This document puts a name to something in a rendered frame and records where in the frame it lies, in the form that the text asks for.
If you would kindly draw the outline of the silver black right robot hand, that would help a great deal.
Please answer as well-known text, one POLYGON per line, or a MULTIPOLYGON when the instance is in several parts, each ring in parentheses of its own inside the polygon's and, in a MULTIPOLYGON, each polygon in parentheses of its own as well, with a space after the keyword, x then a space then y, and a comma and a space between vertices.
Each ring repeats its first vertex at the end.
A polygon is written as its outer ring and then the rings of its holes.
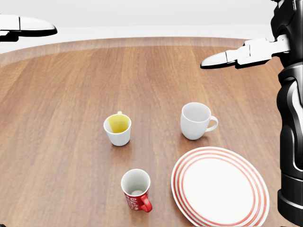
POLYGON ((227 50, 207 57, 201 68, 237 63, 238 65, 259 64, 273 55, 280 58, 283 67, 303 61, 303 0, 273 0, 277 3, 271 19, 270 42, 266 38, 247 40, 236 50, 227 50))

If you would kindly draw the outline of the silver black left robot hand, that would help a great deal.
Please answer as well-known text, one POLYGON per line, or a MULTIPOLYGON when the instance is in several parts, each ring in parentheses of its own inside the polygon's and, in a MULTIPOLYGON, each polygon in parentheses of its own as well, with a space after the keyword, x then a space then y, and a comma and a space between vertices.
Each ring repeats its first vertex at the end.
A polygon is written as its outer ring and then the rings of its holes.
POLYGON ((57 28, 44 20, 0 14, 0 42, 17 42, 19 37, 44 37, 57 34, 57 28))

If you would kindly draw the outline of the plain white mug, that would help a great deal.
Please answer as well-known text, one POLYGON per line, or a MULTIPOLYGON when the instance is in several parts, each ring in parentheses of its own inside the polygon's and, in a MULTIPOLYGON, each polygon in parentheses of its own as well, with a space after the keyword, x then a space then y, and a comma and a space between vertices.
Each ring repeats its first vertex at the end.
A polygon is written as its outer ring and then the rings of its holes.
POLYGON ((197 140, 206 132, 218 126, 218 119, 212 116, 208 106, 198 102, 187 103, 182 107, 180 127, 182 134, 189 140, 197 140))

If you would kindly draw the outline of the white mug with yellow inside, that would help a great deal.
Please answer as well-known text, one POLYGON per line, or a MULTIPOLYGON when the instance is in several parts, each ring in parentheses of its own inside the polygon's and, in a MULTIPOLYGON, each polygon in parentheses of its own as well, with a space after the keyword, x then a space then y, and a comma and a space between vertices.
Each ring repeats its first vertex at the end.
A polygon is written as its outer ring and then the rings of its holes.
POLYGON ((131 127, 131 119, 122 111, 107 117, 103 123, 103 128, 110 142, 118 147, 124 146, 130 141, 131 127))

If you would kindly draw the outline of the white plate with red rings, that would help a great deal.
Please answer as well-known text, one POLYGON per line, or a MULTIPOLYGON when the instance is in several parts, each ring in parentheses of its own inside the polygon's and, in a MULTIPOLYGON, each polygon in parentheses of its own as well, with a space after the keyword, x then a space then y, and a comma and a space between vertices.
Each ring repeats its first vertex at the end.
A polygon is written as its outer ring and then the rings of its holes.
POLYGON ((195 226, 261 226, 269 192, 257 169, 219 147, 195 148, 175 163, 171 190, 176 205, 195 226))

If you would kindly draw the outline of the red mug with white print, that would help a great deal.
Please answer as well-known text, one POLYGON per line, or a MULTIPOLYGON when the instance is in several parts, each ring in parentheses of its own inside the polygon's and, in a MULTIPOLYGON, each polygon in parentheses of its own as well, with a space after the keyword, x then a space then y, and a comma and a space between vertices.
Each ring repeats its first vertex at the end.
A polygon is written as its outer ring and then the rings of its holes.
POLYGON ((121 188, 128 206, 132 210, 143 210, 145 212, 152 210, 152 204, 149 200, 150 185, 150 177, 142 169, 131 169, 123 175, 121 188))

